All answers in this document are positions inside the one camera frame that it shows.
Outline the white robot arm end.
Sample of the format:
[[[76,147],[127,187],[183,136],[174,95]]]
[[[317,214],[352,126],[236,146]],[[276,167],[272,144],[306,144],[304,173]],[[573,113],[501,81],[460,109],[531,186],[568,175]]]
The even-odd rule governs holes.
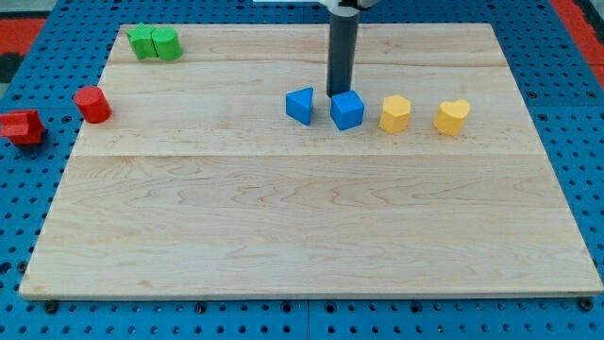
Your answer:
[[[362,11],[369,10],[381,0],[253,0],[254,4],[263,5],[319,5],[326,8],[330,14],[339,17],[352,17]]]

